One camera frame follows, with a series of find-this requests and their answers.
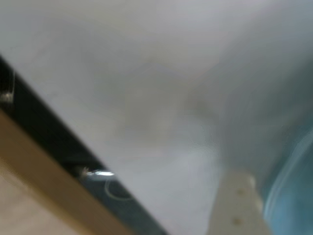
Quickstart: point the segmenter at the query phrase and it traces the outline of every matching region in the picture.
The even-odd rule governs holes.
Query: white plastic bracket
[[[262,207],[251,175],[227,174],[218,189],[207,235],[270,235]]]

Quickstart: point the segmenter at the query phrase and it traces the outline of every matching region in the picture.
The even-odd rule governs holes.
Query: white surface
[[[172,235],[259,185],[311,104],[304,0],[2,0],[0,51]]]

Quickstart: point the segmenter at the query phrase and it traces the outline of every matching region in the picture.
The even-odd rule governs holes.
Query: light blue object
[[[313,127],[301,126],[267,188],[264,216],[273,235],[313,235]]]

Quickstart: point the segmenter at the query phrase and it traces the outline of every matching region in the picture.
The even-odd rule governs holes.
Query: wooden edge
[[[4,191],[3,194],[0,194],[0,200],[5,199],[5,201],[2,201],[5,203],[5,206],[1,209],[4,209],[4,211],[7,210],[7,207],[12,209],[8,218],[6,217],[4,221],[0,220],[0,234],[26,233],[39,235],[42,234],[42,227],[46,225],[49,226],[49,234],[52,234],[51,231],[53,231],[54,234],[57,234],[58,232],[66,232],[66,234],[69,233],[71,235],[91,235],[90,231],[66,215],[64,211],[56,208],[51,200],[42,195],[41,192],[37,192],[36,190],[29,188],[27,184],[17,178],[16,173],[2,160],[0,160],[0,179],[1,178],[4,179],[7,184],[9,183],[12,187],[16,188],[17,191]],[[0,185],[1,188],[8,188],[6,183],[2,181]],[[7,197],[8,195],[13,197],[12,201],[10,201],[9,197]],[[47,217],[44,211],[50,213],[48,218],[49,222],[46,221]],[[0,211],[0,216],[6,216],[5,212]],[[14,225],[11,224],[8,226],[10,221],[14,221]],[[26,223],[30,223],[33,226],[25,229]]]
[[[0,165],[25,183],[37,201],[80,234],[133,234],[3,111]]]

